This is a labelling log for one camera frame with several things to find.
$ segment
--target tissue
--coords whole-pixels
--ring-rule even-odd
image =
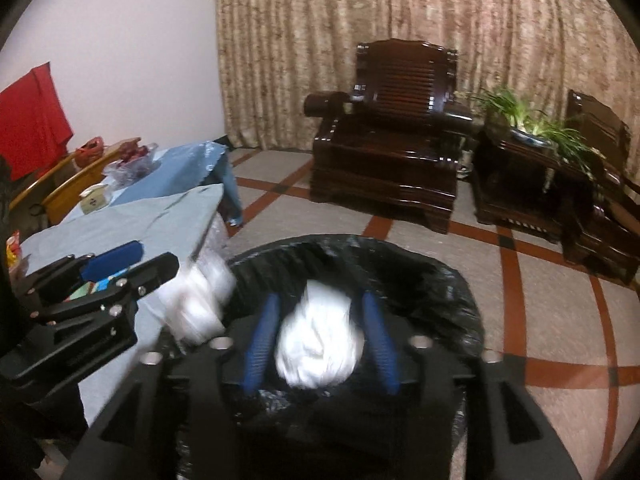
[[[289,386],[320,388],[351,375],[364,338],[351,322],[351,300],[322,283],[306,282],[304,296],[280,327],[276,369]]]
[[[233,274],[216,254],[197,264],[181,265],[174,279],[158,290],[166,306],[164,322],[174,338],[198,345],[223,333],[222,307],[235,284]]]

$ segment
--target wooden armchair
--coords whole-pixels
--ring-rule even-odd
[[[458,55],[423,41],[361,43],[356,85],[310,94],[305,115],[322,122],[314,140],[311,198],[350,195],[417,208],[446,233],[464,136],[478,127],[454,100]]]
[[[628,127],[611,108],[573,90],[569,90],[566,116],[566,124],[605,159],[596,161],[592,183],[576,182],[566,188],[561,206],[564,257],[590,267],[595,258],[629,283],[640,264],[640,206],[628,192],[640,193],[640,186],[624,174]]]

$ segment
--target red cloth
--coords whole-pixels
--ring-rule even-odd
[[[11,180],[55,166],[72,135],[49,63],[0,92],[0,155],[11,166]]]

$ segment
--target patterned beige curtain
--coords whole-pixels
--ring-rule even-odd
[[[309,92],[349,91],[355,46],[427,40],[460,54],[458,89],[506,83],[561,116],[569,88],[611,106],[635,133],[640,56],[605,0],[216,0],[226,132],[236,145],[311,147]]]

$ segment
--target chair backrest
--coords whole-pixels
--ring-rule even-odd
[[[383,40],[356,50],[356,111],[377,120],[429,123],[456,89],[458,54],[425,41]]]
[[[624,174],[631,136],[611,108],[593,96],[569,90],[565,123],[578,130],[588,146],[602,152],[609,173]]]

